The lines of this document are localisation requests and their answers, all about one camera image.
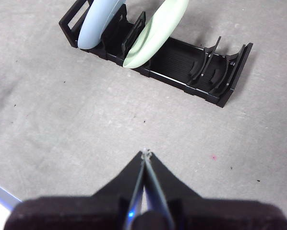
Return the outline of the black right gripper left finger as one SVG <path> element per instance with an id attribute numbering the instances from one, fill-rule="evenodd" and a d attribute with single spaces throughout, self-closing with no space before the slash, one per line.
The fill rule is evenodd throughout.
<path id="1" fill-rule="evenodd" d="M 142 152 L 89 196 L 44 196 L 19 203 L 6 230 L 121 230 L 139 212 Z"/>

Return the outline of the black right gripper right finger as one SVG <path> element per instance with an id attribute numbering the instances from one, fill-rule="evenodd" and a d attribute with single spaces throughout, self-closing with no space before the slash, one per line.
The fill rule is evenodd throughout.
<path id="1" fill-rule="evenodd" d="M 287 217 L 272 204 L 204 198 L 152 152 L 145 154 L 145 166 L 148 206 L 171 230 L 287 230 Z"/>

